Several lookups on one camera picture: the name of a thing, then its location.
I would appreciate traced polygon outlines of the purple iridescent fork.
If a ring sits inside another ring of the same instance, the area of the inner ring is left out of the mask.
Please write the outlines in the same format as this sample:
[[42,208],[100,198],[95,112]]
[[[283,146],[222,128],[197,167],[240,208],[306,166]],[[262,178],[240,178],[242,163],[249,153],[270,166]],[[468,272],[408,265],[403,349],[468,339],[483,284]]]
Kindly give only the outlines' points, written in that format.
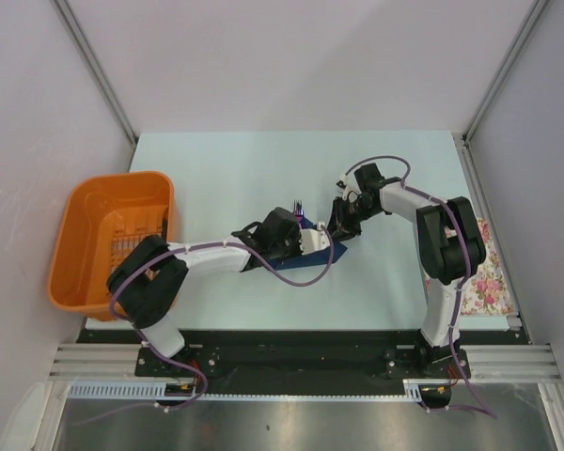
[[305,211],[301,200],[295,199],[293,202],[293,215],[297,222],[302,226],[305,222]]

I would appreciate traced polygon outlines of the dark blue paper napkin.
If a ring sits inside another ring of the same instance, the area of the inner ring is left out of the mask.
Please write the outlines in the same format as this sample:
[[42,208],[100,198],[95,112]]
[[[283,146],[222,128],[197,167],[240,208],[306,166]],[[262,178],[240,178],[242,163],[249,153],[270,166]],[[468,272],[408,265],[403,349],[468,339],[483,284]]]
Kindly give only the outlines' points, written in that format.
[[[305,218],[303,225],[300,225],[300,230],[302,228],[317,228],[321,229],[322,223],[312,223]],[[277,271],[283,271],[287,269],[299,269],[315,266],[326,266],[330,258],[330,247],[323,251],[319,251],[315,254],[303,256],[301,249],[300,253],[292,257],[271,257],[268,262]]]

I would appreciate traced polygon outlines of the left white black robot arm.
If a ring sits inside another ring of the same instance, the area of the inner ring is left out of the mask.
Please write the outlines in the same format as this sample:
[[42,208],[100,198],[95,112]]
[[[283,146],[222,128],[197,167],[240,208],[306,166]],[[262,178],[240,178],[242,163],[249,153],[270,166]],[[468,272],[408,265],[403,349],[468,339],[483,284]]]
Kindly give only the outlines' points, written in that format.
[[169,243],[149,235],[113,270],[106,285],[127,320],[158,351],[157,366],[176,376],[187,368],[189,353],[169,310],[185,279],[248,272],[299,255],[300,222],[277,207],[217,246]]

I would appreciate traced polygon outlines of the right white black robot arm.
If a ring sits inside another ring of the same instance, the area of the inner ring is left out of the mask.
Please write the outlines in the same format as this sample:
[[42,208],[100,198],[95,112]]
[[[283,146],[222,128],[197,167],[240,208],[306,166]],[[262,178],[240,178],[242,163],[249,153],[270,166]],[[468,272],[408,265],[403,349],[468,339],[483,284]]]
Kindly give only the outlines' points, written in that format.
[[486,248],[470,201],[443,200],[406,183],[386,178],[373,159],[352,166],[337,182],[342,195],[333,201],[328,230],[346,241],[361,234],[361,223],[396,214],[415,227],[416,250],[431,280],[427,313],[415,342],[415,367],[436,377],[457,358],[462,291],[486,259]]

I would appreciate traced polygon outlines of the floral cloth mat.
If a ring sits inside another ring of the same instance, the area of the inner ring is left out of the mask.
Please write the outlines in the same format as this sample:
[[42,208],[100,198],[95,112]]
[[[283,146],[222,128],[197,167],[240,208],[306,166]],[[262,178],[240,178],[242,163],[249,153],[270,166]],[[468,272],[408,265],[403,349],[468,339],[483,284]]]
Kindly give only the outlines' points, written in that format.
[[485,261],[464,286],[461,313],[466,316],[505,316],[516,312],[507,287],[498,252],[488,222],[478,218],[478,228],[486,250]]

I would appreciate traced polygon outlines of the orange plastic basket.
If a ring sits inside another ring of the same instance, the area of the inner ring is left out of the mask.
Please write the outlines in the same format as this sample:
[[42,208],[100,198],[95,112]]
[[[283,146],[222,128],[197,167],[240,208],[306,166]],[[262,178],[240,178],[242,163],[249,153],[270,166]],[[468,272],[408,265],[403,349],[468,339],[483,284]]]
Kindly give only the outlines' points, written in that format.
[[180,241],[174,185],[154,171],[82,182],[66,204],[48,279],[51,303],[64,311],[112,321],[106,282],[149,235]]

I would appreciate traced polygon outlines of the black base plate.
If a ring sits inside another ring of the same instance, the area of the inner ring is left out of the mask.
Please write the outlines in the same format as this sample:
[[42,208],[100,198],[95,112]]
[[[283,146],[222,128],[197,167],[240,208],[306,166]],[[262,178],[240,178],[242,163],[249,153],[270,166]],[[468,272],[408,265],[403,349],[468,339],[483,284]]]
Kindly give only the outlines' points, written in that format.
[[419,334],[406,331],[188,331],[187,345],[172,363],[140,345],[132,331],[84,330],[78,343],[134,345],[132,374],[138,379],[192,378],[195,384],[230,376],[267,379],[294,376],[369,374],[396,380],[448,379],[451,385],[470,375],[476,345],[523,345],[509,332],[468,331],[459,339],[457,358],[422,371],[415,365]]

